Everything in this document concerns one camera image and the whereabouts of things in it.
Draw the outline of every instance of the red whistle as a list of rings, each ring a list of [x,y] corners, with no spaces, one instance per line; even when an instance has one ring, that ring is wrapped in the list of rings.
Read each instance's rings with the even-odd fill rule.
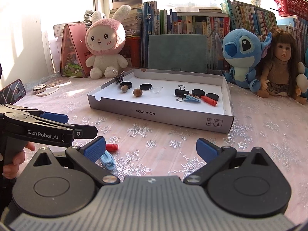
[[[205,101],[206,103],[212,105],[212,106],[216,106],[216,104],[217,104],[217,101],[215,101],[215,100],[213,100],[212,98],[207,97],[207,96],[201,96],[201,99],[202,99],[203,101]]]
[[[118,144],[106,144],[106,150],[109,152],[117,151],[119,149]]]

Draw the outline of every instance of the phone screen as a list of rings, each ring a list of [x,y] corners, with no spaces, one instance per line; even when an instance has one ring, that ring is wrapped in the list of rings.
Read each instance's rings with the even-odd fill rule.
[[[26,95],[26,90],[21,80],[16,80],[0,91],[0,104],[13,105]]]

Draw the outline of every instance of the earphones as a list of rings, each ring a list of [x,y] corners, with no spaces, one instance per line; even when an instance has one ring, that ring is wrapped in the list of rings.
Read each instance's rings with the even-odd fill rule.
[[[57,85],[56,83],[60,83],[60,82],[63,82],[63,80],[60,80],[58,82],[54,82],[52,84],[39,84],[39,85],[36,85],[33,87],[33,92],[37,95],[37,96],[47,96],[47,95],[51,95],[52,93],[55,93],[56,91],[59,90],[59,85]],[[47,92],[47,93],[42,93],[44,91],[46,91],[48,88],[52,88],[52,87],[55,87],[56,89],[50,91],[50,92]]]

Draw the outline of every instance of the white wall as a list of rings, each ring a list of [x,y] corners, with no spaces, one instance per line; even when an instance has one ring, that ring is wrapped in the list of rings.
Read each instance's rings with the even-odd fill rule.
[[[42,0],[0,0],[0,88],[48,76],[40,11]]]

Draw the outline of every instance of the doll hair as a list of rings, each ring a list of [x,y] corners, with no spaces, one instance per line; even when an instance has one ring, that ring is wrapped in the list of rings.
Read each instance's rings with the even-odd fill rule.
[[[285,43],[291,45],[291,57],[290,60],[288,61],[288,71],[289,71],[289,94],[292,95],[295,92],[296,76],[298,73],[297,71],[298,53],[297,53],[295,39],[289,32],[286,32],[278,27],[271,28],[270,32],[272,33],[272,43],[269,49],[267,50],[267,55],[264,57],[262,63],[264,64],[264,62],[271,62],[273,60],[273,57],[275,56],[274,50],[278,43]]]

